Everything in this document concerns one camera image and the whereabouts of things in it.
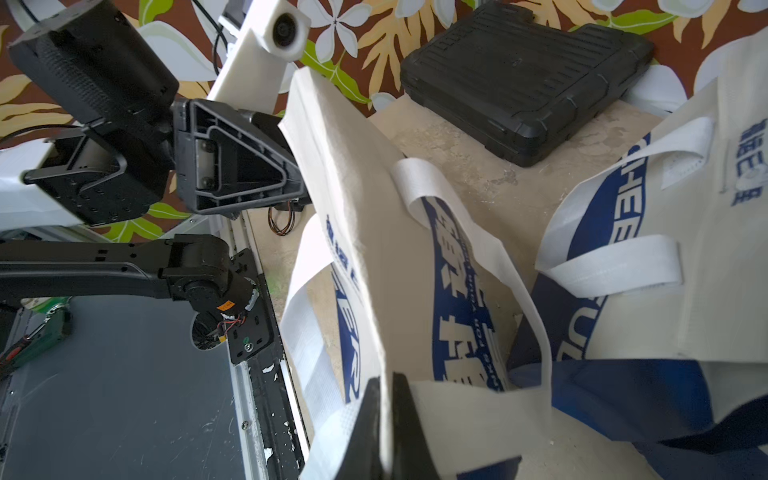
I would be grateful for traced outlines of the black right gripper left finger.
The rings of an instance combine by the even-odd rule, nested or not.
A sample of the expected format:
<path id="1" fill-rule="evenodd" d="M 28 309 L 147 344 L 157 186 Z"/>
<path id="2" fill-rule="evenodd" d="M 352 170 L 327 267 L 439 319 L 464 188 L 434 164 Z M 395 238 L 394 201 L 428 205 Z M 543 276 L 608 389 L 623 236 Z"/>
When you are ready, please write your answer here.
<path id="1" fill-rule="evenodd" d="M 380 459 L 380 378 L 367 383 L 336 480 L 383 479 Z"/>

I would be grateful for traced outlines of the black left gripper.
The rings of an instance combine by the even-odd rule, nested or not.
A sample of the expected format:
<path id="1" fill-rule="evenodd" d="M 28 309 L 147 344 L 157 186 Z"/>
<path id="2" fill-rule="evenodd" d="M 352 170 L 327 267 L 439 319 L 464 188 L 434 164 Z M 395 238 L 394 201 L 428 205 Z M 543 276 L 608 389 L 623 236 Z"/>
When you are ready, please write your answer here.
<path id="1" fill-rule="evenodd" d="M 172 106 L 177 194 L 200 215 L 301 211 L 310 195 L 281 118 L 205 99 Z"/>

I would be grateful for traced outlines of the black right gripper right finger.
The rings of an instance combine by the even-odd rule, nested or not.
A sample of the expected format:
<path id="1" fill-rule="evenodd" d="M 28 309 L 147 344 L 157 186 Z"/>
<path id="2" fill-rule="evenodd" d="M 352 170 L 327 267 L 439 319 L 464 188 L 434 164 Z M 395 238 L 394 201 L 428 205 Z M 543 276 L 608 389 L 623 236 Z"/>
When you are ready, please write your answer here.
<path id="1" fill-rule="evenodd" d="M 407 377 L 393 375 L 394 455 L 391 478 L 438 480 Z"/>

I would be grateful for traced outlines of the narrow takeout bag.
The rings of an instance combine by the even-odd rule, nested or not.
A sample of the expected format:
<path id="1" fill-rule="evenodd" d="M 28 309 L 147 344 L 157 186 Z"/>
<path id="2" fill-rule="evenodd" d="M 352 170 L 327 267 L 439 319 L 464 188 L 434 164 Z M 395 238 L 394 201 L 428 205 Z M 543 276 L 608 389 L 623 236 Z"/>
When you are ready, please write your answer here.
<path id="1" fill-rule="evenodd" d="M 551 369 L 552 403 L 633 444 L 665 479 L 767 475 L 767 34 L 615 165 L 579 183 L 541 241 L 507 360 Z"/>

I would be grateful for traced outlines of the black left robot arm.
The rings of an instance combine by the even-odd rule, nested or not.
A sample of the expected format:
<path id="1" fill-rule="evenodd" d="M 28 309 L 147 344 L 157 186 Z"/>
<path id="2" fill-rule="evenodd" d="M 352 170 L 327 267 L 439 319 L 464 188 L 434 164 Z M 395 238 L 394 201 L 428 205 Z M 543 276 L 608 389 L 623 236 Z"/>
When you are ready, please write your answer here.
<path id="1" fill-rule="evenodd" d="M 81 1 L 11 43 L 13 64 L 74 117 L 51 139 L 1 152 L 1 227 L 138 219 L 170 174 L 185 206 L 236 217 L 302 207 L 307 187 L 277 116 L 243 92 L 179 99 L 178 81 L 109 1 Z M 253 254 L 211 234 L 146 243 L 5 240 L 1 310 L 39 297 L 132 295 L 187 302 L 196 348 L 246 360 L 277 336 Z"/>

